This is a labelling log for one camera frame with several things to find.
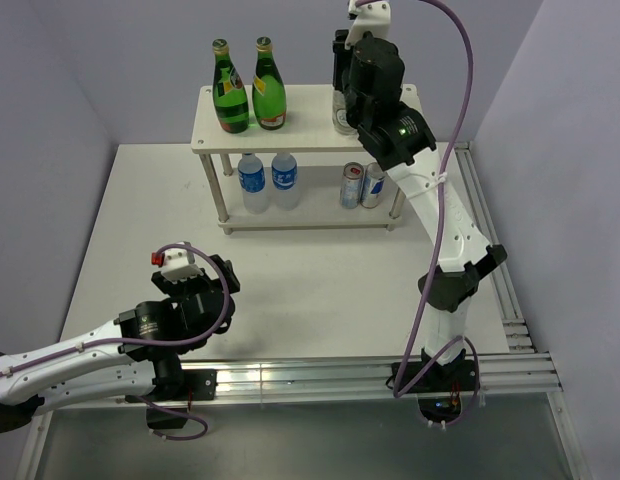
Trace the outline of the clear soda bottle front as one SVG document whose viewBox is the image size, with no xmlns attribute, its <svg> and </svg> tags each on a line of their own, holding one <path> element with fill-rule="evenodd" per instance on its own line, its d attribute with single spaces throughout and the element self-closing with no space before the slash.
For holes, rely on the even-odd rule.
<svg viewBox="0 0 620 480">
<path fill-rule="evenodd" d="M 341 135 L 353 136 L 357 133 L 347 121 L 345 97 L 338 90 L 334 90 L 332 96 L 332 122 L 334 129 Z"/>
</svg>

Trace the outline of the green glass bottle front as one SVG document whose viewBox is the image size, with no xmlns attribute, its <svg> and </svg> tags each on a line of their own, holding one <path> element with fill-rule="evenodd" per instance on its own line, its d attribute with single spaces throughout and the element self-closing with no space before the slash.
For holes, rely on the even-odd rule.
<svg viewBox="0 0 620 480">
<path fill-rule="evenodd" d="M 256 40 L 257 63 L 252 82 L 252 103 L 258 125 L 277 130 L 286 121 L 287 98 L 284 82 L 273 56 L 269 37 Z"/>
</svg>

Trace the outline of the green glass bottle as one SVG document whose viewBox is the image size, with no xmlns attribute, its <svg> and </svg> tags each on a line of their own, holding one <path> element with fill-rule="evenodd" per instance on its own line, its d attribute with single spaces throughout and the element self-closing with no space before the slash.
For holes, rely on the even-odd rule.
<svg viewBox="0 0 620 480">
<path fill-rule="evenodd" d="M 249 104 L 241 77 L 230 55 L 225 39 L 212 42 L 215 58 L 212 96 L 214 110 L 221 128 L 232 134 L 245 131 L 249 126 Z"/>
<path fill-rule="evenodd" d="M 287 98 L 284 82 L 273 56 L 269 37 L 256 40 L 257 63 L 252 82 L 252 103 L 258 125 L 277 130 L 286 121 Z"/>
</svg>

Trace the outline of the blue label water bottle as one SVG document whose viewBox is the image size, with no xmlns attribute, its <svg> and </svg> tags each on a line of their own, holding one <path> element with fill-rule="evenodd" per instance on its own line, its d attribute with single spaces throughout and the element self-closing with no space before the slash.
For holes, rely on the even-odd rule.
<svg viewBox="0 0 620 480">
<path fill-rule="evenodd" d="M 244 153 L 238 163 L 238 173 L 246 210 L 252 214 L 265 212 L 269 199 L 261 159 L 253 153 Z"/>
<path fill-rule="evenodd" d="M 277 153 L 271 162 L 274 200 L 283 210 L 293 210 L 300 201 L 298 165 L 290 153 Z"/>
</svg>

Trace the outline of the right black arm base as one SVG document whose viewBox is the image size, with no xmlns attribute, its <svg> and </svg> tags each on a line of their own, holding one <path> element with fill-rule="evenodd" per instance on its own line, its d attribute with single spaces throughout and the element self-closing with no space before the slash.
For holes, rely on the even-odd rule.
<svg viewBox="0 0 620 480">
<path fill-rule="evenodd" d="M 435 362 L 409 393 L 418 395 L 419 410 L 426 422 L 448 425 L 459 419 L 466 407 L 477 405 L 478 380 L 475 363 L 462 351 L 449 364 Z"/>
</svg>

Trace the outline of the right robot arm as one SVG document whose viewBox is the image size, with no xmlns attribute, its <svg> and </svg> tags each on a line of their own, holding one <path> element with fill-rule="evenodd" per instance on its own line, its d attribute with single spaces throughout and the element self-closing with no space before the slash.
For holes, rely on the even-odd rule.
<svg viewBox="0 0 620 480">
<path fill-rule="evenodd" d="M 471 298 L 481 281 L 507 258 L 503 246 L 479 231 L 455 188 L 446 158 L 421 112 L 402 96 L 405 66 L 391 42 L 365 32 L 351 43 L 335 33 L 333 85 L 343 94 L 344 117 L 364 150 L 397 185 L 433 243 L 428 272 L 420 278 L 420 318 L 428 337 L 425 383 L 442 390 L 458 374 Z"/>
</svg>

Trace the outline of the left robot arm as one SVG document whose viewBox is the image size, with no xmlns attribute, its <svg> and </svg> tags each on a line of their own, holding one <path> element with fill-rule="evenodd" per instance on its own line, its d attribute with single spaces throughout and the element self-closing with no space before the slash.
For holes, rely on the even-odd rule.
<svg viewBox="0 0 620 480">
<path fill-rule="evenodd" d="M 121 396 L 151 405 L 181 400 L 190 386 L 182 355 L 226 333 L 240 282 L 218 255 L 198 265 L 189 245 L 152 255 L 160 300 L 144 301 L 75 338 L 21 354 L 0 352 L 0 434 L 61 407 Z"/>
</svg>

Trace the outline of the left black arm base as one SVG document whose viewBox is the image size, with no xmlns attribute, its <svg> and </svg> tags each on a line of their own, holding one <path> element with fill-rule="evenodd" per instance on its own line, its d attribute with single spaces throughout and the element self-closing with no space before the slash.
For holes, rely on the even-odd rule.
<svg viewBox="0 0 620 480">
<path fill-rule="evenodd" d="M 185 442 L 204 437 L 209 431 L 208 423 L 193 412 L 195 401 L 212 401 L 217 387 L 215 369 L 186 370 L 183 382 L 167 398 L 157 395 L 126 395 L 125 402 L 146 407 L 146 425 L 151 436 L 162 441 Z M 188 422 L 201 427 L 198 433 L 176 435 L 174 431 L 183 429 Z"/>
</svg>

